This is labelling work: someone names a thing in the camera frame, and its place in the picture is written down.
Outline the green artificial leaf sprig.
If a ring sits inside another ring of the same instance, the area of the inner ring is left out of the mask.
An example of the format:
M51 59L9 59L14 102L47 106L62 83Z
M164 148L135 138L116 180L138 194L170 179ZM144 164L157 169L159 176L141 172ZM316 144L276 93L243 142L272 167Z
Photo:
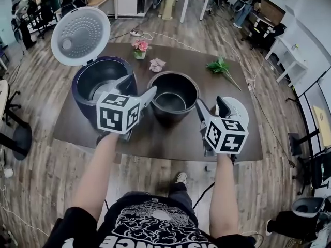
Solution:
M220 56L216 61L213 61L206 65L207 70L213 74L221 74L225 79L227 79L231 84L233 84L237 89L241 90L239 85L233 79L229 72L229 65L225 62L225 58Z

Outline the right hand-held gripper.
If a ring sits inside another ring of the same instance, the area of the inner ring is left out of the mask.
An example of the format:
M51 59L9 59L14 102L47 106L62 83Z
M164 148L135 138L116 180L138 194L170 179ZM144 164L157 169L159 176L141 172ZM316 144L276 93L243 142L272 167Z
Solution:
M196 101L199 120L204 124L200 130L205 157L217 154L240 154L249 132L240 121L228 118L238 118L238 100L232 97L216 98L215 116L201 99Z

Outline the black office chair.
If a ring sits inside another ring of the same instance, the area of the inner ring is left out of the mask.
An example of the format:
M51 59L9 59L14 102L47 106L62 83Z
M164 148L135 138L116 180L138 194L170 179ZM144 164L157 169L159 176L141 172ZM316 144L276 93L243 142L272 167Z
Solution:
M51 0L41 0L40 9L30 15L32 28L38 30L39 38L44 39L45 33L55 27L51 24L54 18Z

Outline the pale pink flowers white pot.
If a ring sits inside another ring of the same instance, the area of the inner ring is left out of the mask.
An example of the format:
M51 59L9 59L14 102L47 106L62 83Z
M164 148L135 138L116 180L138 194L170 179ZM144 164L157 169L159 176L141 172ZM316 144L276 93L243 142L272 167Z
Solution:
M165 61L162 61L159 58L152 59L150 61L150 67L149 70L154 73L159 73L162 71L163 67L166 65Z

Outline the white desk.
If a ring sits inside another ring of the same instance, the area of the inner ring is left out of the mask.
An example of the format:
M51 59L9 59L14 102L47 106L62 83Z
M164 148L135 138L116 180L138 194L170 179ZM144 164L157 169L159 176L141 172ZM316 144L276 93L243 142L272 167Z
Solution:
M283 54L278 57L278 65L282 64L287 59L290 60L288 67L285 68L285 71L276 79L277 83L283 80L287 75L289 76L290 73L293 73L296 67L299 67L300 73L288 84L288 87L292 87L308 71L308 63L304 60L298 48L292 49L292 46L280 36L276 37L274 44L271 46L264 59L267 61L277 49L284 49Z

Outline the dark metal pot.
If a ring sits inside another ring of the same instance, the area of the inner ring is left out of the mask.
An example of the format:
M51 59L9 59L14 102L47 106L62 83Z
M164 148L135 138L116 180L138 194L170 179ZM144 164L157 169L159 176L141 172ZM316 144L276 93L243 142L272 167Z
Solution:
M157 87L151 107L156 119L165 127L178 124L194 110L200 95L191 77L174 71L156 74L147 86Z

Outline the pink flowers in glass vase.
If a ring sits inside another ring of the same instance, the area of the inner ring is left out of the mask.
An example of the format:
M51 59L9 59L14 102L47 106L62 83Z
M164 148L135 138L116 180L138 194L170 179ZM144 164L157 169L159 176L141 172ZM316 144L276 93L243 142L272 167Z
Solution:
M148 50L148 43L144 40L138 39L132 44L132 46L134 57L138 60L143 60Z

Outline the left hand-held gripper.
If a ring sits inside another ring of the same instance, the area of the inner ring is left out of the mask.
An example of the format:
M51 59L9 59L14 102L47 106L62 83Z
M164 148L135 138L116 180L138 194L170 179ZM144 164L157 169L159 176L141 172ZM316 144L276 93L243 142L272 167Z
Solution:
M128 141L132 129L139 123L140 112L153 100L157 86L149 87L139 97L133 95L132 75L123 76L112 83L112 93L103 92L97 101L97 128L117 133Z

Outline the brown wooden cabinet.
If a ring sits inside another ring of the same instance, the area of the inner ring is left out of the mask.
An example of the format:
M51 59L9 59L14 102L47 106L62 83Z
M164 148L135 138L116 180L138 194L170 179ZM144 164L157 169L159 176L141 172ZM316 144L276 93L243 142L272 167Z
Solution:
M273 24L278 25L282 21L285 11L269 0L261 1L260 13L271 20Z

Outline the person's black printed t-shirt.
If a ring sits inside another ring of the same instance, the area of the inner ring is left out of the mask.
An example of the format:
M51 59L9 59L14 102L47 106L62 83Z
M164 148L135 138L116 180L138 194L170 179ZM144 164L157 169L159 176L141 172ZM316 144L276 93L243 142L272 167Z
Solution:
M43 248L255 248L242 235L212 238L195 215L167 197L130 195L107 211L104 222L71 207L58 219Z

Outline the small yellow table black post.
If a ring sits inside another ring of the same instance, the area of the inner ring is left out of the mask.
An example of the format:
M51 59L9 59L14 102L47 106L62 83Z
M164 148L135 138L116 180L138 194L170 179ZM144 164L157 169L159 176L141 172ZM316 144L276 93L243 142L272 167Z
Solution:
M302 154L301 144L307 141L311 141L313 137L317 137L320 148L320 152L327 152L331 149L331 126L328 121L326 111L317 106L313 106L313 118L316 120L317 128L307 134L304 137L299 137L298 133L289 133L289 142L291 147L291 155L299 156Z

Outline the person's black trousers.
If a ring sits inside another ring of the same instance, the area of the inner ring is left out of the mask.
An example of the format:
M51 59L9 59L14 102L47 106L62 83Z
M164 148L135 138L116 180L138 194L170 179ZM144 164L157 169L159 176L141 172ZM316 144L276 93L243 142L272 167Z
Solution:
M190 213L195 214L192 208L192 200L187 193L186 185L183 182L176 182L170 185L168 198L171 198L186 207Z

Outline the person's left forearm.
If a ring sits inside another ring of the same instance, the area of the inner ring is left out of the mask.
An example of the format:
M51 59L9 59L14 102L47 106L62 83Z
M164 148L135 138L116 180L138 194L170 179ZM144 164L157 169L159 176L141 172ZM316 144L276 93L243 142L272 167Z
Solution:
M96 221L100 218L107 195L118 137L118 134L110 133L98 143L72 201L74 207L84 209Z

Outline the white perforated steamer tray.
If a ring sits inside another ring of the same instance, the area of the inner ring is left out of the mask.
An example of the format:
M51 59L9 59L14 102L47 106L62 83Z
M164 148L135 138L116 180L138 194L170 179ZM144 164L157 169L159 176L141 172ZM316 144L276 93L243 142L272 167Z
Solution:
M247 128L248 127L248 123L249 123L249 115L248 112L246 110L246 108L244 107L244 105L238 101L238 105L235 105L237 110L238 110L238 118L228 118L228 119L234 119L234 120L238 120L241 122L242 126Z

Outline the dark blue rice cooker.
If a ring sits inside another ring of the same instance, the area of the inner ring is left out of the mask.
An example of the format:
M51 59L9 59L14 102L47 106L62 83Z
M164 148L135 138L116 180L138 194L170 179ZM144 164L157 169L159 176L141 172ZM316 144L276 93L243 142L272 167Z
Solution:
M71 91L80 111L94 128L100 94L114 81L134 75L126 60L101 55L108 44L110 31L110 22L104 12L94 7L80 7L61 18L51 38L52 53L60 63L80 66Z

